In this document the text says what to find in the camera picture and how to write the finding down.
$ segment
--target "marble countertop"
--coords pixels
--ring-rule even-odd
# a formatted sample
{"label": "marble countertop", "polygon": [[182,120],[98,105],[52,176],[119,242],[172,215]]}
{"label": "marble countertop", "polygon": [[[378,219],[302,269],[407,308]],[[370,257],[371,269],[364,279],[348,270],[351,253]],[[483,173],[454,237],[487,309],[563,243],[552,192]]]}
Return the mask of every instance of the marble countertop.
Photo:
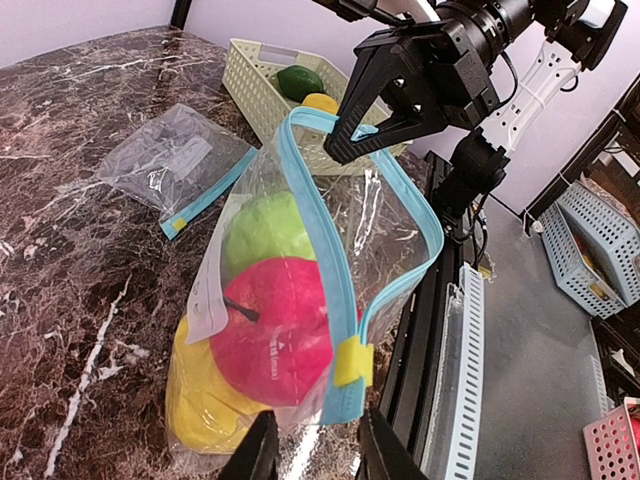
{"label": "marble countertop", "polygon": [[[221,85],[224,65],[224,49],[153,28],[0,70],[3,479],[188,478],[167,449],[165,384],[224,199],[169,242],[157,212],[94,174],[178,102],[259,146]],[[413,156],[402,164],[424,173]],[[373,400],[393,338],[377,349]],[[280,475],[350,478],[357,451],[353,425],[300,427],[281,438]]]}

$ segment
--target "plastic bag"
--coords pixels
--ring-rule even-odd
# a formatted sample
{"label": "plastic bag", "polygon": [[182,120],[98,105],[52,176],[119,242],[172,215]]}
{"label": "plastic bag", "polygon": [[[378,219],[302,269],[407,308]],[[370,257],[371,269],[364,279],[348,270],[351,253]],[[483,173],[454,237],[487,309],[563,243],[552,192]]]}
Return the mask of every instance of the plastic bag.
{"label": "plastic bag", "polygon": [[160,210],[173,239],[240,176],[256,149],[186,105],[174,105],[111,151],[98,178]]}
{"label": "plastic bag", "polygon": [[[388,151],[360,159],[362,175],[310,175],[305,159],[317,166],[318,155],[335,169],[322,144],[336,119],[295,109],[227,199],[174,340],[166,405],[174,454],[232,453],[260,408],[273,409],[284,428],[362,415],[371,343],[444,236]],[[181,354],[195,348],[206,362]],[[191,378],[206,393],[183,388]],[[178,390],[190,426],[176,423]],[[224,409],[205,404],[214,401]],[[209,439],[190,442],[180,433],[187,430]]]}

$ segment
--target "gray floor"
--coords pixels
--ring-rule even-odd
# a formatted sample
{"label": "gray floor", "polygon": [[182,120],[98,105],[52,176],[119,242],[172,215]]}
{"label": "gray floor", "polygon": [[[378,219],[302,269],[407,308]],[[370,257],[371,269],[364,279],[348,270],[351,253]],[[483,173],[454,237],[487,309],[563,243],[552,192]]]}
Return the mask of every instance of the gray floor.
{"label": "gray floor", "polygon": [[555,287],[542,241],[487,202],[485,375],[477,479],[589,479],[582,428],[601,416],[588,315]]}

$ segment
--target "toy fruit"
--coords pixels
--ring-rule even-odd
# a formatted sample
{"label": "toy fruit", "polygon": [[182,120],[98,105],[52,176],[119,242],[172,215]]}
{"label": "toy fruit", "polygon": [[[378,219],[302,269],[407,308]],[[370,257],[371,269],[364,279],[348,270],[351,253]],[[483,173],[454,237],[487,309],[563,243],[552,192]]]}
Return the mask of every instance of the toy fruit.
{"label": "toy fruit", "polygon": [[312,93],[307,95],[302,102],[303,107],[311,107],[317,108],[318,110],[322,110],[323,112],[331,113],[332,115],[336,115],[338,113],[338,109],[340,105],[329,95],[325,95],[324,93]]}
{"label": "toy fruit", "polygon": [[224,295],[229,323],[210,341],[225,379],[258,402],[300,404],[333,358],[317,262],[264,260]]}
{"label": "toy fruit", "polygon": [[186,345],[189,325],[180,320],[173,342],[167,382],[169,428],[187,447],[200,453],[232,453],[251,422],[243,416],[269,407],[238,393],[216,367],[209,341]]}
{"label": "toy fruit", "polygon": [[315,260],[293,194],[279,192],[245,204],[231,221],[225,255],[231,278],[267,258]]}
{"label": "toy fruit", "polygon": [[324,93],[322,79],[307,67],[291,65],[280,70],[276,76],[282,94],[296,102],[302,102],[310,93]]}

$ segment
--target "yellow lemon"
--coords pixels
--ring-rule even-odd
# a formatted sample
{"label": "yellow lemon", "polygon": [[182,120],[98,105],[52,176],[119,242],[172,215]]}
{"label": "yellow lemon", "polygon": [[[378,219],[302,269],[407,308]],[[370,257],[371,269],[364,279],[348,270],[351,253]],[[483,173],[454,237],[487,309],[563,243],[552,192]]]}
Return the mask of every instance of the yellow lemon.
{"label": "yellow lemon", "polygon": [[169,428],[199,453],[232,453],[255,414],[269,407],[234,390],[214,363],[209,340],[187,345],[188,333],[187,317],[183,317],[173,341],[167,381]]}
{"label": "yellow lemon", "polygon": [[338,102],[324,93],[311,93],[307,95],[302,102],[302,106],[317,108],[318,110],[322,110],[323,112],[328,112],[333,115],[336,115],[338,113],[338,108],[340,108]]}

